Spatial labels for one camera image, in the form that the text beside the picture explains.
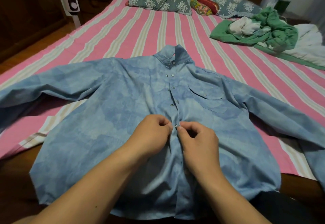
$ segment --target wooden bed frame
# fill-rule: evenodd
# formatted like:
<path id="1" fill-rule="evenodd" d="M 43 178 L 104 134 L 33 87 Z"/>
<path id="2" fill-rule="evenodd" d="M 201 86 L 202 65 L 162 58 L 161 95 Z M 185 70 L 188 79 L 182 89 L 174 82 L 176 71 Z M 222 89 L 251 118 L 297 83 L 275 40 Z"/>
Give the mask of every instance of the wooden bed frame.
<path id="1" fill-rule="evenodd" d="M 260 4 L 262 0 L 250 0 Z M 29 170 L 41 145 L 0 161 L 0 196 L 19 201 L 33 201 L 37 198 L 29 177 Z M 325 218 L 325 194 L 317 181 L 295 175 L 281 174 L 281 192 L 309 206 L 319 218 Z"/>

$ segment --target bed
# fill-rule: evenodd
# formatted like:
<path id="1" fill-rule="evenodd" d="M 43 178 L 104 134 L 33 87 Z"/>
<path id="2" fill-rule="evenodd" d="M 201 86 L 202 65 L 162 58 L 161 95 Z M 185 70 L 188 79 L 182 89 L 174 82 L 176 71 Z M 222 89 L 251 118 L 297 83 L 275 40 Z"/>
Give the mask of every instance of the bed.
<path id="1" fill-rule="evenodd" d="M 194 10 L 192 16 L 148 11 L 125 6 L 126 1 L 114 0 L 73 33 L 2 74 L 0 89 L 57 65 L 152 55 L 166 44 L 180 44 L 197 66 L 289 103 L 325 127 L 325 71 L 287 62 L 253 47 L 210 39 L 210 32 L 222 21 L 218 16 L 203 17 Z M 0 183 L 2 192 L 20 199 L 36 199 L 28 172 L 41 143 L 51 129 L 84 102 L 86 99 L 68 102 L 43 96 L 0 134 L 0 177 L 5 179 Z M 272 136 L 265 124 L 255 117 L 252 120 L 280 166 L 281 191 L 320 213 L 324 193 L 297 141 Z"/>

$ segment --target shirt collar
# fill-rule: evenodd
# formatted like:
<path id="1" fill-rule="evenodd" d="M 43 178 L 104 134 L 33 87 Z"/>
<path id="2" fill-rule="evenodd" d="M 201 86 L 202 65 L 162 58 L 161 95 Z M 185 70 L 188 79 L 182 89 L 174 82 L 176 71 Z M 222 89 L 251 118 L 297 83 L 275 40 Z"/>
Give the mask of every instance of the shirt collar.
<path id="1" fill-rule="evenodd" d="M 154 56 L 169 68 L 192 60 L 187 51 L 179 44 L 177 46 L 166 45 Z"/>

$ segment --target chest pocket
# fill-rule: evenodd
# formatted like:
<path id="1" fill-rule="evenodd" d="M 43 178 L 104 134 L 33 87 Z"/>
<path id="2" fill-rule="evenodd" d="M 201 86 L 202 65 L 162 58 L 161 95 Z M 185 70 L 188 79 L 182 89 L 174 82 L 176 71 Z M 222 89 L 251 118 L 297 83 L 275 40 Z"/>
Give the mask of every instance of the chest pocket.
<path id="1" fill-rule="evenodd" d="M 225 113 L 227 107 L 222 99 L 223 93 L 217 87 L 196 87 L 189 86 L 193 98 L 205 109 L 216 113 Z"/>

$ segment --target pink striped bed sheet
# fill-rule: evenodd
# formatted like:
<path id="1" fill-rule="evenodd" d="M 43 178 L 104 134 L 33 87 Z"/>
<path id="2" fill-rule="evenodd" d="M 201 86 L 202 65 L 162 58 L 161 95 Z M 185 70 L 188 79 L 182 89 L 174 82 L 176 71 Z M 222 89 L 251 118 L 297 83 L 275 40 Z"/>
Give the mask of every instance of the pink striped bed sheet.
<path id="1" fill-rule="evenodd" d="M 105 57 L 153 55 L 166 44 L 180 44 L 195 64 L 246 83 L 288 103 L 325 126 L 325 72 L 265 54 L 253 47 L 209 38 L 222 21 L 149 11 L 114 0 L 102 13 L 71 34 L 0 75 L 0 90 L 32 74 L 58 65 Z M 0 134 L 0 158 L 31 148 L 86 100 L 67 102 L 50 97 Z M 257 128 L 277 160 L 281 172 L 315 179 L 296 140 L 269 136 Z"/>

